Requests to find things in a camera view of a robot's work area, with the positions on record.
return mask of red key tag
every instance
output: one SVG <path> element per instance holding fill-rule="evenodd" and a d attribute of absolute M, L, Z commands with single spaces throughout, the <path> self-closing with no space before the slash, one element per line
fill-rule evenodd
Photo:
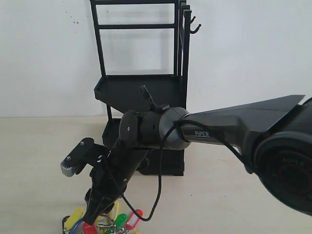
<path fill-rule="evenodd" d="M 83 223 L 82 225 L 84 234 L 98 234 L 97 229 L 94 225 L 89 225 L 87 223 Z"/>
<path fill-rule="evenodd" d="M 136 212 L 140 215 L 143 216 L 143 211 L 142 210 L 136 210 Z M 128 221 L 126 223 L 126 227 L 128 230 L 133 230 L 136 228 L 137 223 L 139 223 L 140 219 L 134 214 L 131 213 L 131 215 L 128 218 Z"/>

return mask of beige floor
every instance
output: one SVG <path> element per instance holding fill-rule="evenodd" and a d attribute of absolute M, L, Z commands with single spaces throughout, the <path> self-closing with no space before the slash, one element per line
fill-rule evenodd
<path fill-rule="evenodd" d="M 59 163 L 84 137 L 101 143 L 104 125 L 104 117 L 0 119 L 0 233 L 61 234 L 61 219 L 85 207 L 91 181 L 89 168 L 67 178 Z M 184 177 L 163 178 L 142 234 L 311 233 L 312 217 L 276 201 L 224 147 L 193 144 L 185 163 Z M 156 191 L 155 176 L 136 174 L 126 195 L 147 214 Z"/>

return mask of white wall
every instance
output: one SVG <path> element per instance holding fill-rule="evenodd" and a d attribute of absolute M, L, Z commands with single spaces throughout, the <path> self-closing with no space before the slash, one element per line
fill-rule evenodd
<path fill-rule="evenodd" d="M 189 111 L 312 95 L 312 1 L 188 3 L 202 24 L 191 37 Z M 100 8 L 99 20 L 167 22 L 170 13 Z M 171 72 L 167 30 L 103 31 L 102 38 L 108 74 Z M 0 117 L 105 114 L 94 98 L 99 78 L 89 0 L 0 1 Z"/>

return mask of black metal rack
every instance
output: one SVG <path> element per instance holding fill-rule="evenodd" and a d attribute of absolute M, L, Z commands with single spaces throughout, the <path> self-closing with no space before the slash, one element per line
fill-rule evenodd
<path fill-rule="evenodd" d="M 103 144 L 111 148 L 118 137 L 120 119 L 113 118 L 111 107 L 125 113 L 128 110 L 148 111 L 149 105 L 143 98 L 141 85 L 146 85 L 157 105 L 169 104 L 171 107 L 186 108 L 189 44 L 192 11 L 186 0 L 90 0 L 94 22 L 97 51 L 101 69 L 101 79 L 96 85 L 96 99 L 106 103 L 108 123 L 103 133 Z M 174 23 L 166 24 L 99 24 L 97 5 L 120 4 L 174 4 Z M 105 71 L 103 49 L 100 38 L 102 29 L 174 29 L 174 72 L 157 75 L 108 75 Z M 152 151 L 148 159 L 150 165 L 140 172 L 145 175 L 156 174 L 158 150 Z M 184 173 L 184 151 L 165 150 L 163 152 L 162 173 L 164 175 L 182 176 Z"/>

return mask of robotic arm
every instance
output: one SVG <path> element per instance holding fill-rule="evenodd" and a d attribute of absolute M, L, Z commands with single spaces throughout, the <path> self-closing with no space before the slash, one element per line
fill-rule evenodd
<path fill-rule="evenodd" d="M 312 214 L 312 99 L 299 105 L 304 96 L 291 95 L 190 114 L 156 106 L 146 87 L 141 90 L 151 109 L 123 115 L 111 150 L 86 138 L 61 163 L 67 176 L 79 174 L 87 163 L 93 166 L 85 222 L 93 224 L 110 212 L 150 150 L 182 150 L 191 142 L 225 145 L 278 200 Z"/>

